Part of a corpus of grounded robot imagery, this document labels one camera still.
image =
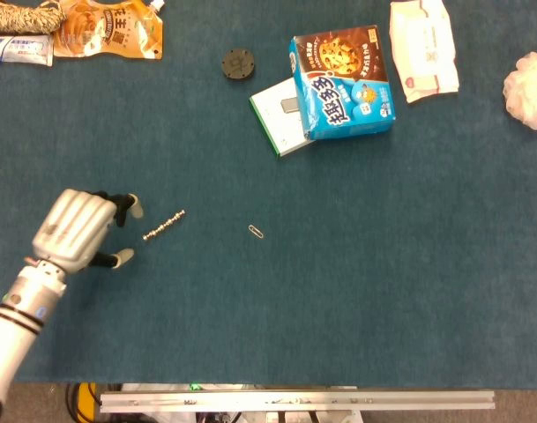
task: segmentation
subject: robotic hand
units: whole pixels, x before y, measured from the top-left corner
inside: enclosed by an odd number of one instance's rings
[[[132,249],[98,252],[113,220],[123,226],[127,212],[143,217],[133,194],[67,189],[56,200],[33,239],[38,259],[26,258],[28,265],[0,304],[0,417],[13,376],[64,294],[66,274],[86,266],[117,269],[133,257]]]

